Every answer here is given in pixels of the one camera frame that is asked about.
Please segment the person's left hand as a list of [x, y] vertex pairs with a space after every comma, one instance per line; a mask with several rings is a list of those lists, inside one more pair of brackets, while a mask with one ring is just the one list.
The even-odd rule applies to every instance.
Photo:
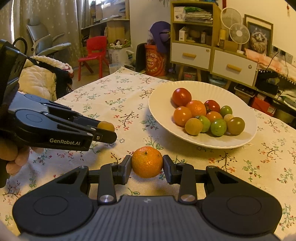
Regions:
[[28, 162], [30, 150], [41, 154], [44, 149], [29, 146], [17, 147], [12, 141], [1, 138], [1, 159], [8, 161], [6, 172], [10, 175], [18, 173], [22, 166]]

